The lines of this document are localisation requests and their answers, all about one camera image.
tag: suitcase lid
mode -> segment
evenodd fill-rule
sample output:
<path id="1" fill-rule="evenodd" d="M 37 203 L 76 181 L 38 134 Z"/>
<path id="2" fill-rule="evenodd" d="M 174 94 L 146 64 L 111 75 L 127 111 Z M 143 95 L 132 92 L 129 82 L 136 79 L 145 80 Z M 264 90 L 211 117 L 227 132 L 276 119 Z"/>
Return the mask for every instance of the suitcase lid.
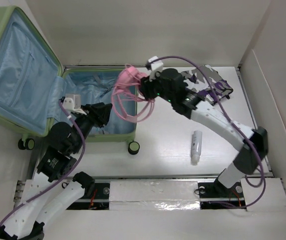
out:
<path id="1" fill-rule="evenodd" d="M 63 68 L 26 14 L 0 7 L 0 116 L 47 135 L 63 92 Z"/>

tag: suitcase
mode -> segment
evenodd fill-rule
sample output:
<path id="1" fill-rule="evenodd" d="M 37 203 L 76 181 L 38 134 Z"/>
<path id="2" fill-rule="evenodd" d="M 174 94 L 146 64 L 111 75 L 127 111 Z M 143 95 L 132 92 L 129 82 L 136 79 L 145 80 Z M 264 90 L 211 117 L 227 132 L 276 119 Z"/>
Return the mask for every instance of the suitcase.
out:
<path id="1" fill-rule="evenodd" d="M 80 94 L 83 105 L 110 103 L 121 70 L 83 68 L 64 72 L 25 13 L 16 6 L 0 7 L 0 124 L 23 135 L 20 149 L 32 149 L 29 136 L 45 137 L 54 123 L 70 124 L 58 106 L 65 94 Z M 137 105 L 127 101 L 125 109 L 135 115 Z M 93 128 L 86 140 L 131 144 L 135 130 L 135 123 L 118 118 L 112 111 L 109 123 L 102 129 Z"/>

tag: suitcase wheel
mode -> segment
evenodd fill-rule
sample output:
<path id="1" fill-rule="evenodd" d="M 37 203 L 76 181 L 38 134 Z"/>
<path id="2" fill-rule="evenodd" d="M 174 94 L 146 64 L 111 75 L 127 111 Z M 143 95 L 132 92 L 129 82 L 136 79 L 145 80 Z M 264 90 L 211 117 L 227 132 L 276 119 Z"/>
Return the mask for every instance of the suitcase wheel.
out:
<path id="1" fill-rule="evenodd" d="M 136 141 L 132 141 L 128 144 L 128 152 L 131 155 L 136 155 L 139 151 L 139 148 L 140 148 L 140 146 L 139 146 L 138 142 L 136 142 Z"/>
<path id="2" fill-rule="evenodd" d="M 22 139 L 18 141 L 18 148 L 20 150 L 32 150 L 35 146 L 35 141 L 32 138 L 26 139 L 25 143 Z"/>

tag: camouflage fabric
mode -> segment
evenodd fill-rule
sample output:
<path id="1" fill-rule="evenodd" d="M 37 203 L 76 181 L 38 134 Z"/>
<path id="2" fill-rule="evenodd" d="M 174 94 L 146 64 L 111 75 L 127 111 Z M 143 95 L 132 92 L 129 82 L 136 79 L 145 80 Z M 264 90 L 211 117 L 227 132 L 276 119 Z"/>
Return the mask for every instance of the camouflage fabric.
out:
<path id="1" fill-rule="evenodd" d="M 224 80 L 210 65 L 202 65 L 200 68 L 208 77 L 210 84 L 214 88 L 219 100 L 222 98 L 229 99 L 229 95 L 233 92 L 233 88 L 227 83 L 227 81 Z M 217 103 L 217 101 L 214 100 L 214 93 L 211 91 L 206 79 L 198 69 L 195 68 L 191 71 L 183 71 L 181 74 L 185 77 L 185 79 L 190 80 L 196 85 L 203 83 L 203 87 L 201 87 L 201 89 L 195 86 L 192 90 L 205 97 L 205 99 L 208 100 L 212 105 Z"/>

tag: pink cord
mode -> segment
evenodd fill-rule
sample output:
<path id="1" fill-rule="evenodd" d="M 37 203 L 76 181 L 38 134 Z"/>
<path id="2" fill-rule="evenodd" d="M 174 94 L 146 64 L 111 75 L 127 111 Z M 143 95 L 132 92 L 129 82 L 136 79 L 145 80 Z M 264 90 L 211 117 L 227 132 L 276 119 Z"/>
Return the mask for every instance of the pink cord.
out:
<path id="1" fill-rule="evenodd" d="M 132 94 L 129 88 L 131 86 L 135 86 L 138 93 L 139 87 L 141 85 L 141 79 L 143 77 L 147 77 L 147 74 L 144 74 L 142 72 L 139 72 L 137 68 L 126 64 L 125 69 L 119 74 L 113 92 L 112 92 L 112 104 L 113 104 L 113 110 L 115 114 L 120 117 L 121 119 L 131 122 L 131 123 L 139 123 L 141 121 L 146 120 L 149 116 L 151 116 L 153 110 L 154 110 L 154 103 L 155 99 L 146 100 L 142 97 L 139 97 L 136 94 Z M 121 113 L 119 113 L 115 107 L 115 101 L 118 102 Z M 127 114 L 124 106 L 123 101 L 135 101 L 137 103 L 140 102 L 147 102 L 145 107 L 135 116 Z M 147 115 L 141 119 L 138 119 L 149 107 L 149 112 Z"/>

